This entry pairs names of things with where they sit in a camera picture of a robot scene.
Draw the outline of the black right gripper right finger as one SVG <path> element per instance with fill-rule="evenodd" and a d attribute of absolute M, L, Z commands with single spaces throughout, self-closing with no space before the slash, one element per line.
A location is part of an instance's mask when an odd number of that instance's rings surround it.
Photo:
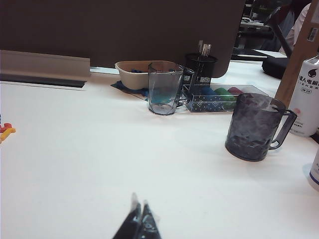
<path fill-rule="evenodd" d="M 161 239 L 157 223 L 151 211 L 148 201 L 144 201 L 140 226 L 141 239 Z"/>

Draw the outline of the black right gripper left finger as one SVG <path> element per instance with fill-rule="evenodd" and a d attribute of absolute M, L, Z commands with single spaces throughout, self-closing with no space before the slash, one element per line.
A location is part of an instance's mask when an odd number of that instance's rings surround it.
<path fill-rule="evenodd" d="M 141 225 L 141 204 L 136 193 L 131 195 L 130 211 L 113 236 L 114 239 L 134 239 Z"/>

